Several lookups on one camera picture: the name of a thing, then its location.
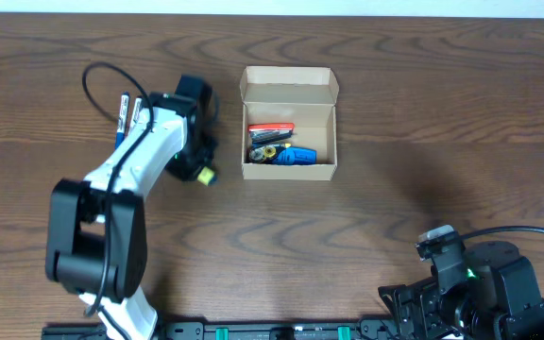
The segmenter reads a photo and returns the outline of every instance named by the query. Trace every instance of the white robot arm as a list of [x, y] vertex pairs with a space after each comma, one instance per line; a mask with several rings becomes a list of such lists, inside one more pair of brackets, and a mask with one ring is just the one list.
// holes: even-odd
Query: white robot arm
[[[122, 166], [112, 191], [116, 194], [129, 190], [144, 200], [163, 171], [165, 165], [186, 145], [188, 125], [185, 117], [173, 110], [154, 108], [155, 123], [152, 131], [142, 140]], [[135, 125], [127, 138], [97, 169], [85, 177], [90, 187], [106, 191], [115, 166], [128, 149], [146, 129], [147, 109], [140, 113], [141, 120]], [[99, 214], [97, 222], [104, 223], [104, 214]], [[95, 294], [83, 293], [79, 298], [91, 305]], [[157, 325], [157, 313], [145, 298], [141, 287], [131, 297], [115, 303], [107, 297], [100, 302], [98, 316], [107, 328], [107, 336], [114, 340], [148, 340]]]
[[[212, 92], [202, 79], [182, 76], [174, 94], [151, 93], [152, 125], [143, 108], [102, 165], [81, 182], [62, 179], [54, 188], [46, 276], [79, 295], [90, 313], [97, 311], [111, 339], [153, 337], [157, 313], [140, 287], [147, 258], [144, 204], [163, 169], [181, 180], [214, 181], [208, 166], [216, 142], [203, 130]], [[107, 192], [113, 169], [118, 176]], [[85, 224], [93, 222], [109, 222], [104, 236], [89, 232]]]

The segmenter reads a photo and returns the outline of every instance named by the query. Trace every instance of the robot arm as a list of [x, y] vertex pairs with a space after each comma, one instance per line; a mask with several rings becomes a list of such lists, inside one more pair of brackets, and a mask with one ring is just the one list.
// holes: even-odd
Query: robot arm
[[379, 288], [401, 338], [544, 340], [544, 298], [516, 246], [493, 241], [466, 249], [444, 226], [419, 236], [416, 249], [433, 263], [432, 276]]
[[201, 126], [211, 94], [201, 79], [182, 76], [175, 94], [149, 96], [153, 127], [121, 165], [110, 198], [112, 168], [147, 129], [147, 109], [102, 165], [81, 182], [61, 180], [52, 193], [46, 276], [90, 305], [102, 280], [105, 237], [90, 232], [89, 225], [105, 222], [110, 199], [110, 268], [97, 309], [110, 339], [148, 340], [154, 333], [157, 313], [140, 288], [147, 258], [145, 199], [163, 169], [181, 180], [209, 170], [215, 143]]

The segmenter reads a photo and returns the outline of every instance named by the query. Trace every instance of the blue object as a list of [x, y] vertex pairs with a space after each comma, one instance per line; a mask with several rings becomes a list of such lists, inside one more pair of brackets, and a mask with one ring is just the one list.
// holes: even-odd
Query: blue object
[[119, 122], [117, 123], [117, 136], [114, 140], [114, 148], [121, 145], [125, 139], [125, 124], [128, 119], [129, 111], [129, 93], [125, 92], [121, 95], [121, 108], [119, 109]]
[[313, 165], [316, 164], [316, 151], [301, 147], [288, 147], [272, 161], [276, 165]]

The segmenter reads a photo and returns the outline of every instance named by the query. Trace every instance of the pen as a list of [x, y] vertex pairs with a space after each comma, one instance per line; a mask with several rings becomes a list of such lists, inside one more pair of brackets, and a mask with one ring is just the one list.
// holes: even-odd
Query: pen
[[121, 109], [119, 109], [119, 122], [117, 127], [117, 137], [114, 141], [114, 148], [116, 149], [121, 145], [125, 139], [125, 123], [128, 119], [129, 110], [129, 93], [125, 92], [121, 94]]
[[142, 109], [142, 96], [138, 95], [133, 102], [133, 113], [131, 114], [131, 122], [129, 122], [129, 132], [133, 130], [133, 127], [138, 124], [140, 120], [140, 110]]

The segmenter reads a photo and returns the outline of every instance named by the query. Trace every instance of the green light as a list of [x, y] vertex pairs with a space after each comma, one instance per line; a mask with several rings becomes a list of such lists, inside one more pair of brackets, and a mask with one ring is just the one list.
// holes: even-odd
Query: green light
[[215, 330], [215, 340], [228, 340], [228, 334], [230, 331], [228, 329], [216, 329]]
[[349, 327], [346, 327], [346, 326], [338, 327], [337, 331], [339, 332], [339, 340], [351, 339], [351, 335], [349, 334]]
[[469, 268], [467, 269], [467, 278], [468, 279], [478, 279], [478, 277], [475, 274], [473, 274], [473, 271], [471, 269], [469, 269]]

